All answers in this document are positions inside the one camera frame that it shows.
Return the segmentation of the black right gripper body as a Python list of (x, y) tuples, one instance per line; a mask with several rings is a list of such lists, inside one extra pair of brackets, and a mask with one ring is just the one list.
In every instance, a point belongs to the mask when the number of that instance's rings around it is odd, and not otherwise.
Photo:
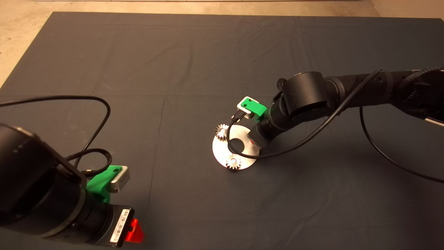
[(265, 149), (280, 134), (270, 120), (261, 120), (249, 132), (249, 139), (259, 148)]

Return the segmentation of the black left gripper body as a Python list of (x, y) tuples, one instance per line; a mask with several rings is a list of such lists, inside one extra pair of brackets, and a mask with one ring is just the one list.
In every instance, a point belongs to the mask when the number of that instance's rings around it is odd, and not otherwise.
[(102, 246), (122, 247), (134, 213), (131, 206), (109, 205), (109, 215), (106, 217), (106, 225), (102, 235)]

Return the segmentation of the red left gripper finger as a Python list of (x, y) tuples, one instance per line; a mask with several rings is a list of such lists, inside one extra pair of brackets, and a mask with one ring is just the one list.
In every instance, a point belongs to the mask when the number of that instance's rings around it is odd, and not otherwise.
[(127, 232), (125, 234), (125, 242), (142, 243), (144, 239), (144, 232), (136, 218), (132, 218), (129, 223)]

